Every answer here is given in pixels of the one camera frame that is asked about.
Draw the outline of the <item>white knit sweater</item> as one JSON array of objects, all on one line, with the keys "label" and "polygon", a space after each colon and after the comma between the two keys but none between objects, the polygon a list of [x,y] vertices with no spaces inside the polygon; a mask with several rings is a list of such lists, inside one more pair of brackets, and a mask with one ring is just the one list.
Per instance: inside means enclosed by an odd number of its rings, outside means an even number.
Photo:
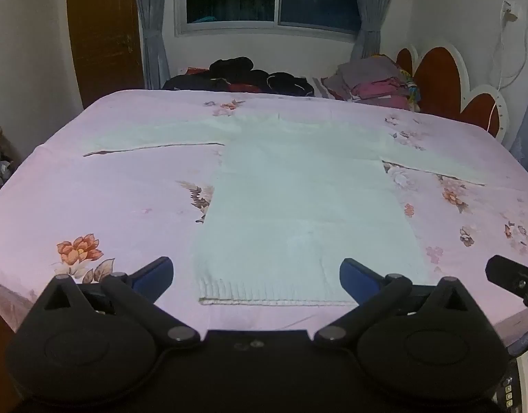
[{"label": "white knit sweater", "polygon": [[387,133],[343,123],[221,117],[115,130],[87,153],[221,146],[193,246],[203,304],[344,305],[340,264],[430,279],[385,172],[388,163],[470,183],[483,174]]}]

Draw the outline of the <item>stack of folded clothes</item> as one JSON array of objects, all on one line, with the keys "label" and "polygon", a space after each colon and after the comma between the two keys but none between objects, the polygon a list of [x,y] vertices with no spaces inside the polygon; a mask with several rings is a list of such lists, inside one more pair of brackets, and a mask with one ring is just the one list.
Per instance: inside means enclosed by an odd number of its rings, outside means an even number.
[{"label": "stack of folded clothes", "polygon": [[314,77],[312,85],[322,98],[420,111],[420,90],[411,74],[382,54],[342,63],[332,76]]}]

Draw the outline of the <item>pile of black clothes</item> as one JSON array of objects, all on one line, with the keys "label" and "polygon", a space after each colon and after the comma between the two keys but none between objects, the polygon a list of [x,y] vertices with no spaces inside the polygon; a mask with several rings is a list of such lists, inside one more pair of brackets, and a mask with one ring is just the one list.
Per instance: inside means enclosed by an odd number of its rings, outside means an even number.
[{"label": "pile of black clothes", "polygon": [[313,97],[313,86],[304,77],[256,69],[248,57],[218,60],[209,68],[188,68],[167,80],[167,91],[246,92]]}]

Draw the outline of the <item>pink floral bedsheet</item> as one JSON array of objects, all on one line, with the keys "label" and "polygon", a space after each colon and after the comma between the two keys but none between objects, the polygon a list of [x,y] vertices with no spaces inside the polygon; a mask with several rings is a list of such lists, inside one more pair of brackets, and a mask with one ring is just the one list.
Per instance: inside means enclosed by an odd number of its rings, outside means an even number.
[{"label": "pink floral bedsheet", "polygon": [[193,246],[214,193],[221,146],[159,146],[87,153],[115,130],[221,117],[343,123],[389,134],[401,146],[453,159],[482,183],[388,163],[434,284],[459,278],[505,341],[528,330],[528,310],[489,283],[490,257],[528,264],[528,173],[479,127],[412,111],[318,98],[217,92],[128,91],[106,96],[38,146],[0,190],[0,312],[18,328],[49,280],[95,284],[161,256],[174,264],[166,312],[198,331],[315,331],[344,305],[203,304]]}]

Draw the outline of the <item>red heart headboard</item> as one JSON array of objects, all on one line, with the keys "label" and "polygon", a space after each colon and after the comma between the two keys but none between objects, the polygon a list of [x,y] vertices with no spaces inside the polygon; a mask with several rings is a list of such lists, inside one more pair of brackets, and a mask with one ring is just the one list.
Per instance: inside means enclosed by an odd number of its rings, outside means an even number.
[{"label": "red heart headboard", "polygon": [[463,56],[454,45],[439,43],[423,53],[407,45],[395,62],[418,87],[422,112],[475,125],[498,142],[505,138],[509,114],[504,96],[489,84],[470,86]]}]

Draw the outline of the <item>brown wooden door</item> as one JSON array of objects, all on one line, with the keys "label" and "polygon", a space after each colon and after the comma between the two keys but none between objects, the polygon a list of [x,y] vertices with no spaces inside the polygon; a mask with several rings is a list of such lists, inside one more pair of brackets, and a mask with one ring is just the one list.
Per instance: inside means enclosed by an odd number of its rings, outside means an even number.
[{"label": "brown wooden door", "polygon": [[74,72],[82,105],[143,88],[136,0],[66,0]]}]

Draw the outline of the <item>left grey curtain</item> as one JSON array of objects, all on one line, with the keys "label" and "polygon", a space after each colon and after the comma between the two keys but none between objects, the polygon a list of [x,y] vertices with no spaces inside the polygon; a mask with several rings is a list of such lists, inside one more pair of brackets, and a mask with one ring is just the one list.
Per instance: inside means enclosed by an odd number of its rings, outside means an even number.
[{"label": "left grey curtain", "polygon": [[142,28],[142,62],[144,85],[160,89],[170,78],[162,29],[165,0],[136,0]]}]

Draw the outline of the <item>window with white frame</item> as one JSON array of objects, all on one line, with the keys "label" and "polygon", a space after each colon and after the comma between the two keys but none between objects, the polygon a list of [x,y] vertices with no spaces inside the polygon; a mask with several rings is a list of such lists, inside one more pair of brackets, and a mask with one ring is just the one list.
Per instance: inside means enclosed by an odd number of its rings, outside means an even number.
[{"label": "window with white frame", "polygon": [[355,35],[357,0],[174,0],[179,34]]}]

